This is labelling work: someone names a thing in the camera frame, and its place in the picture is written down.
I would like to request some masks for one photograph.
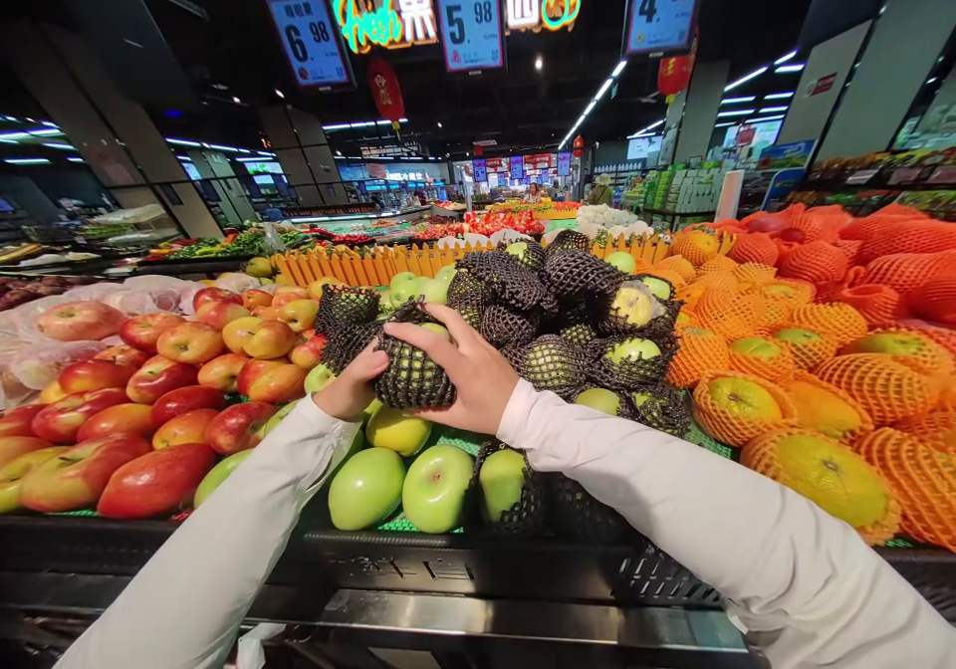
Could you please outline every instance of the hand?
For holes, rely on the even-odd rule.
[[[455,345],[415,324],[387,323],[385,332],[421,348],[444,368],[455,385],[457,398],[447,408],[406,410],[405,414],[494,435],[518,384],[518,373],[457,311],[439,304],[425,304],[425,310],[445,324]]]
[[[384,350],[375,350],[377,345],[376,338],[346,366],[339,377],[312,396],[312,401],[320,410],[346,422],[361,420],[361,412],[375,397],[375,391],[368,382],[388,367],[388,354]]]

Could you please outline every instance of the price tag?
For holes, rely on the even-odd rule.
[[[327,0],[266,0],[302,87],[350,85],[351,69]]]
[[[630,0],[628,54],[690,47],[699,0]]]
[[[437,0],[449,72],[504,66],[499,0]]]

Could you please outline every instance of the person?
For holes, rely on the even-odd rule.
[[[956,630],[847,524],[783,485],[680,438],[538,392],[455,311],[384,331],[457,389],[412,411],[497,435],[615,508],[724,597],[748,644],[788,669],[952,669]],[[218,669],[303,506],[345,457],[388,365],[369,344],[301,400],[173,533],[56,669]]]
[[[613,200],[614,190],[610,187],[610,175],[601,174],[595,180],[595,187],[591,190],[591,193],[588,194],[585,203],[593,205],[607,204],[610,206]]]

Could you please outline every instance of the black foam net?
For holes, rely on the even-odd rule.
[[[316,332],[331,335],[336,328],[374,321],[380,298],[375,289],[326,286],[319,300]]]
[[[420,305],[407,303],[389,317],[396,323],[437,323]],[[385,405],[408,409],[447,407],[455,401],[455,386],[441,366],[425,351],[386,334],[378,334],[378,348],[388,354],[388,368],[375,379],[375,395]]]
[[[535,537],[547,530],[547,489],[545,476],[531,469],[525,463],[525,484],[521,489],[521,499],[511,510],[502,514],[501,519],[492,522],[484,509],[484,494],[478,481],[481,466],[485,460],[499,450],[509,449],[498,440],[483,443],[475,459],[475,470],[465,491],[465,503],[462,512],[465,534],[496,537]]]

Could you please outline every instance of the ceiling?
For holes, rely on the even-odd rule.
[[[145,0],[172,54],[201,100],[195,111],[170,118],[149,109],[167,136],[238,146],[258,145],[255,106],[286,102],[320,117],[323,124],[378,118],[365,79],[366,56],[353,56],[354,90],[304,95],[295,89],[282,48],[262,0],[187,0],[207,20],[167,0]],[[731,60],[731,79],[789,52],[811,0],[702,0],[698,18],[698,61]],[[478,139],[494,139],[488,154],[557,145],[582,113],[620,58],[625,0],[582,0],[571,32],[511,34],[507,71],[480,77],[445,71],[439,45],[386,52],[398,75],[408,124],[403,138],[415,138],[429,153],[461,157]],[[64,9],[49,0],[6,0],[4,14],[23,14],[74,26]],[[544,65],[535,70],[535,59]],[[624,138],[662,118],[664,101],[656,92],[657,60],[631,58],[619,77],[616,95],[598,103],[579,129],[586,141]],[[797,75],[764,75],[734,95],[791,91]],[[0,113],[16,113],[8,85]],[[373,134],[385,134],[379,127]],[[357,152],[362,130],[333,132],[336,150]]]

